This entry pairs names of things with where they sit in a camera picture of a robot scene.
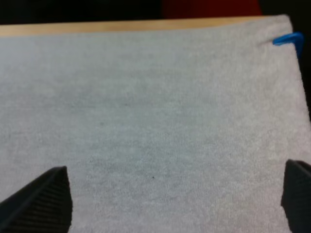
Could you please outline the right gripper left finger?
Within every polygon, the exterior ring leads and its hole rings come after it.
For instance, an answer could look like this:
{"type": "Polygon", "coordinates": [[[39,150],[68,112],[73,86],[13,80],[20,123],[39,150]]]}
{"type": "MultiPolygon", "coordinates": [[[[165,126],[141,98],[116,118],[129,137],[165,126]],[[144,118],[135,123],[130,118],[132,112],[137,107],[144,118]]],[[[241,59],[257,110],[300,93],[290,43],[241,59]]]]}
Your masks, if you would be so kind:
{"type": "Polygon", "coordinates": [[[0,231],[67,233],[72,212],[67,167],[53,167],[0,203],[0,231]]]}

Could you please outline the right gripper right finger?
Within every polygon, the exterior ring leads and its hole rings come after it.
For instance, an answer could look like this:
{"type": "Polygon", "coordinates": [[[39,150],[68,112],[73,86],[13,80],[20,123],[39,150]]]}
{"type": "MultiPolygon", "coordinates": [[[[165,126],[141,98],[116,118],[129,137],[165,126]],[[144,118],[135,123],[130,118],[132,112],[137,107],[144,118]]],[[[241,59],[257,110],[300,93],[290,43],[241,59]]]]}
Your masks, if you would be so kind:
{"type": "Polygon", "coordinates": [[[281,206],[293,233],[311,231],[311,166],[288,160],[285,165],[281,206]]]}

